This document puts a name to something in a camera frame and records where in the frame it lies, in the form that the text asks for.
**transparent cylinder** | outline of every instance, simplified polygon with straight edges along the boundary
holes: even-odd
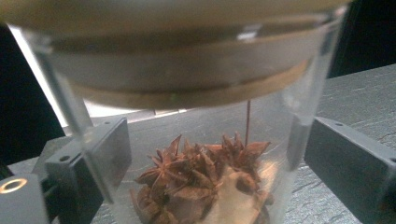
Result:
[[[166,32],[24,31],[82,148],[77,98],[187,112],[129,124],[119,185],[85,153],[119,223],[282,223],[347,7]]]

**textured countertop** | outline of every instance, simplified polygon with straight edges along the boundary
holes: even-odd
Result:
[[[341,121],[396,149],[396,64],[327,80],[318,116]],[[51,141],[46,149],[68,141]],[[16,174],[30,173],[37,159],[10,166]],[[113,223],[102,206],[93,223]],[[303,162],[285,217],[285,223],[359,223]]]

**dried spice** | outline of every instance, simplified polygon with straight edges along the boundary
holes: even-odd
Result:
[[[257,174],[269,142],[244,146],[238,133],[234,141],[223,135],[221,145],[192,147],[185,139],[178,153],[180,139],[150,156],[155,166],[135,180],[143,188],[137,195],[131,189],[143,223],[269,223],[265,205],[274,199]]]

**clear plastic container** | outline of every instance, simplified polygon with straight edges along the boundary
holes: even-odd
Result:
[[[188,109],[130,124],[132,165],[117,187],[98,162],[106,158],[85,154],[119,223],[282,223],[347,10],[294,2],[262,14],[254,4],[181,4],[160,13],[172,20],[124,30],[24,30],[83,147],[91,121],[80,97]]]

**thin stick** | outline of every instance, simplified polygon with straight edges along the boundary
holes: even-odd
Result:
[[[250,125],[250,100],[247,101],[247,131],[245,133],[245,146],[248,145],[248,130]]]

